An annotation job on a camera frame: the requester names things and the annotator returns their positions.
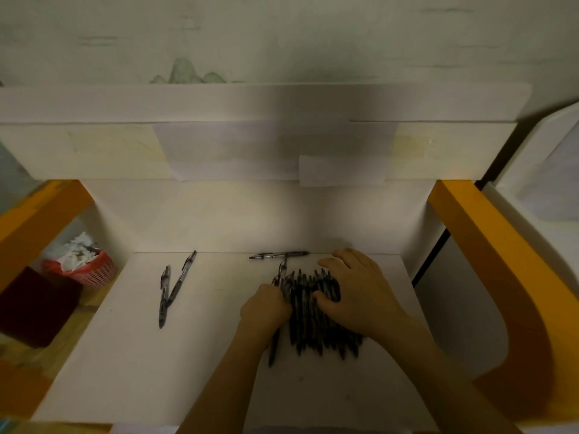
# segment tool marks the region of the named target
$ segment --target person's left arm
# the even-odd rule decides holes
[[[279,288],[261,285],[241,310],[237,332],[177,434],[242,433],[259,360],[291,315]]]

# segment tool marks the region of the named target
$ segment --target white desk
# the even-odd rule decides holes
[[[186,253],[132,255],[62,368],[34,421],[178,425],[228,347],[239,309],[280,263],[247,254],[200,253],[167,323],[158,327],[159,280],[171,287]],[[289,260],[313,273],[321,255]],[[396,297],[426,323],[399,256],[376,255]],[[276,363],[262,358],[246,428],[341,426],[366,430],[435,429],[420,396],[394,360],[366,339],[358,359],[334,351],[298,357],[282,330]]]

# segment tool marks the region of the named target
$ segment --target white tissue paper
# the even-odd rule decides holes
[[[69,241],[64,247],[66,253],[56,259],[63,272],[74,271],[92,262],[99,251],[93,246],[93,239],[85,232]]]

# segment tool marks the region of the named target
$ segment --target person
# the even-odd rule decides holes
[[[316,291],[313,295],[318,306],[337,323],[372,338],[390,353],[442,433],[520,433],[444,355],[429,331],[406,314],[378,264],[354,249],[337,250],[332,255],[318,264],[334,275],[342,298],[335,303]],[[178,434],[243,431],[262,353],[291,313],[279,288],[259,287],[243,305],[229,349]]]

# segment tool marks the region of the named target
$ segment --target plastic basket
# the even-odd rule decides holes
[[[92,262],[88,262],[83,267],[73,271],[64,272],[60,267],[60,263],[55,260],[43,262],[42,268],[47,272],[70,277],[89,288],[104,286],[115,278],[117,273],[116,265],[105,251],[101,251]]]

